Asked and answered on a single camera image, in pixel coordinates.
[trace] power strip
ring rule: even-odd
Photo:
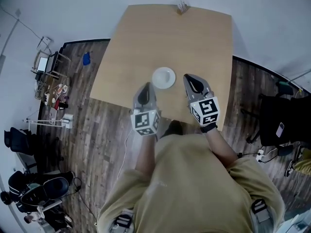
[[[258,150],[258,154],[256,156],[256,160],[259,162],[259,160],[262,159],[264,151],[263,150]]]

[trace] dark wood flooring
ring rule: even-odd
[[[67,45],[63,54],[72,60],[72,65],[69,71],[71,77],[69,108],[66,109],[66,113],[74,115],[73,128],[71,130],[45,126],[40,128],[41,134],[50,133],[51,139],[60,138],[60,153],[65,158],[60,163],[60,169],[72,170],[81,178],[83,182],[81,196],[96,217],[117,178],[125,153],[124,142],[132,129],[129,109],[89,97],[107,45],[107,42]],[[88,51],[91,64],[84,67],[82,57]],[[240,107],[258,113],[260,105],[258,95],[263,93],[274,96],[277,93],[276,81],[275,77],[265,71],[233,60],[223,136],[236,152],[252,153],[261,147],[259,139],[252,145],[245,141],[250,133],[258,129],[258,122],[242,115]],[[63,113],[59,111],[57,118],[61,118]],[[46,118],[48,110],[44,109],[42,115]],[[161,120],[159,135],[169,123],[168,119]],[[183,126],[186,133],[199,132],[196,126],[186,124]],[[134,167],[140,145],[141,137],[132,132],[127,141],[127,155],[123,169]],[[264,148],[266,153],[271,149],[273,148]],[[284,177],[285,169],[293,157],[294,153],[262,164],[280,190],[288,212],[298,208],[303,210],[311,205],[309,192],[311,177],[297,173],[288,178]],[[49,166],[49,169],[53,170],[56,167]],[[96,232],[95,220],[78,194],[65,197],[63,201],[64,209],[74,220],[73,232]]]

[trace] table top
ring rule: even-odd
[[[197,123],[187,107],[183,75],[206,79],[218,98],[222,130],[232,67],[231,16],[191,7],[183,15],[173,5],[131,5],[103,56],[91,98],[132,108],[133,96],[159,67],[170,67],[175,84],[156,89],[162,117]]]

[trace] white bowl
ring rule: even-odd
[[[175,80],[174,71],[168,67],[159,67],[152,75],[152,84],[159,89],[170,88]]]

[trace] beige shirt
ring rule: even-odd
[[[277,216],[284,202],[254,158],[227,169],[209,150],[203,135],[169,135],[156,146],[152,178],[125,171],[100,210],[98,232],[123,209],[134,209],[137,233],[252,232],[251,204],[264,199]]]

